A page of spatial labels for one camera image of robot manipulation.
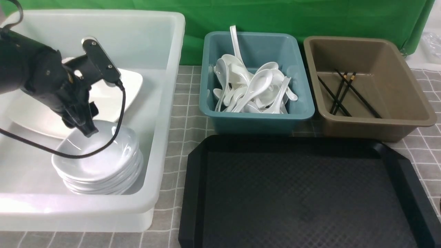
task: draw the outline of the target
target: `black plastic tray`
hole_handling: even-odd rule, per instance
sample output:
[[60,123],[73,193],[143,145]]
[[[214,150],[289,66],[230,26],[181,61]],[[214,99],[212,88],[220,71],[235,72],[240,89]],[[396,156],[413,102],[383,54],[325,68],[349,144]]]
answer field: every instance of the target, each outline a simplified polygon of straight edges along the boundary
[[215,135],[188,156],[182,248],[439,248],[411,163],[364,139]]

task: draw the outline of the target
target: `green backdrop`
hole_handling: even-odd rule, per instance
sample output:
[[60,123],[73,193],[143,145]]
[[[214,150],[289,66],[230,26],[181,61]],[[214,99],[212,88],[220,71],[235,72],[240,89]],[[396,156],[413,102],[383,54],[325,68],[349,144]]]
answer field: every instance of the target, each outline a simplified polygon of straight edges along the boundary
[[[1,1],[6,14],[16,11]],[[211,31],[383,38],[415,51],[434,0],[20,0],[24,9],[92,8],[176,11],[185,15],[181,64],[199,65]]]

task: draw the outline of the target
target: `white plastic bin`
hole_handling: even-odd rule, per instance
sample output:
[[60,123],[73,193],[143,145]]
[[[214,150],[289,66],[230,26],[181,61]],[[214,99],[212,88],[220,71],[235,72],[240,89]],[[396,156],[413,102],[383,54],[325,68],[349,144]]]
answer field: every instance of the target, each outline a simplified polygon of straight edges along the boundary
[[[11,15],[4,23],[18,19]],[[143,86],[124,115],[139,135],[144,169],[125,195],[74,195],[51,164],[51,154],[0,136],[0,230],[140,232],[150,227],[167,150],[173,93],[181,56],[182,14],[132,10],[25,11],[13,30],[61,51],[84,54],[95,37],[118,68],[138,72]],[[0,95],[0,127],[56,148],[61,142],[26,130],[4,114],[20,91]]]

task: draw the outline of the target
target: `teal plastic bin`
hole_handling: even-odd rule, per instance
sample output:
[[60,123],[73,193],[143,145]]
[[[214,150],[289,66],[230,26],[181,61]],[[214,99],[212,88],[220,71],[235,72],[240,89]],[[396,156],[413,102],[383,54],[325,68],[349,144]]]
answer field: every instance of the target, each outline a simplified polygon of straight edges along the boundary
[[288,114],[215,112],[213,89],[221,85],[213,67],[222,55],[234,54],[234,50],[229,32],[212,32],[205,36],[199,108],[220,134],[291,134],[298,121],[310,119],[315,111],[296,39],[288,34],[239,32],[238,40],[247,69],[255,72],[267,62],[277,62],[280,70],[293,78],[290,88],[298,101],[288,102]]

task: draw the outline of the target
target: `white oval plate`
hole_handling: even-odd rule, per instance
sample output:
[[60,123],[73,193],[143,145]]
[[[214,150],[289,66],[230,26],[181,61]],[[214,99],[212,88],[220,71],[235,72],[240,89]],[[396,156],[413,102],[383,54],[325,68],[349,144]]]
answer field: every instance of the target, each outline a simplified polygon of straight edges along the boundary
[[[141,89],[142,75],[123,69],[119,71],[126,89],[126,111]],[[94,101],[99,111],[93,119],[116,121],[120,116],[122,99],[123,94],[118,87],[109,87],[103,80],[93,84],[89,102]],[[64,139],[73,131],[64,125],[59,115],[24,92],[20,92],[20,96],[11,103],[7,115],[18,125],[53,138]]]

